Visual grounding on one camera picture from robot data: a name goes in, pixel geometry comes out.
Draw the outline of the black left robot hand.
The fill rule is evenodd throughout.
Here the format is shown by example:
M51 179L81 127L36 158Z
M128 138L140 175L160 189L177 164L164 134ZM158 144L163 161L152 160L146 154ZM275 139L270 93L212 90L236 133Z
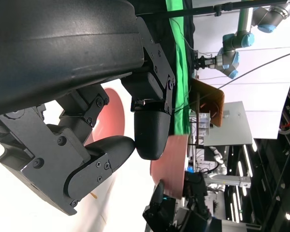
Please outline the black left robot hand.
M134 138L86 140L120 79ZM71 216L137 151L158 160L167 143L174 73L126 0L0 0L0 163Z

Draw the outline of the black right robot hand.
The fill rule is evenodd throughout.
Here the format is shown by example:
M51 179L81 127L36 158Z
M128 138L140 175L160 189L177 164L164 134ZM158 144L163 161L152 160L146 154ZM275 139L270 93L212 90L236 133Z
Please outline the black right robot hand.
M176 207L176 199L164 194L162 180L152 194L149 205L143 212L148 227L153 232L209 232L214 223L205 204L207 188L202 173L185 172L183 197L184 207Z

